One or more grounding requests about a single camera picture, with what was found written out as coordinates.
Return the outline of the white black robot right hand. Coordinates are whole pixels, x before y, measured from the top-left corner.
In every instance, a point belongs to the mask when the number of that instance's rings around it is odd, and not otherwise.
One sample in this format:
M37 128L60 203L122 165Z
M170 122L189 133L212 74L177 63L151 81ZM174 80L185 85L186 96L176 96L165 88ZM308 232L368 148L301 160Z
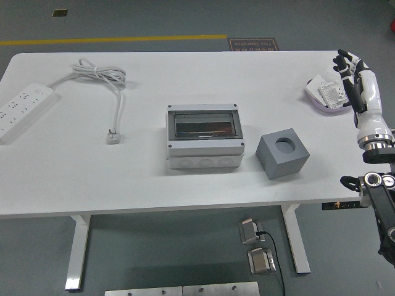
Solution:
M333 62L354 111L359 147L371 150L390 146L394 138L383 119L380 90L374 72L360 57L341 49Z

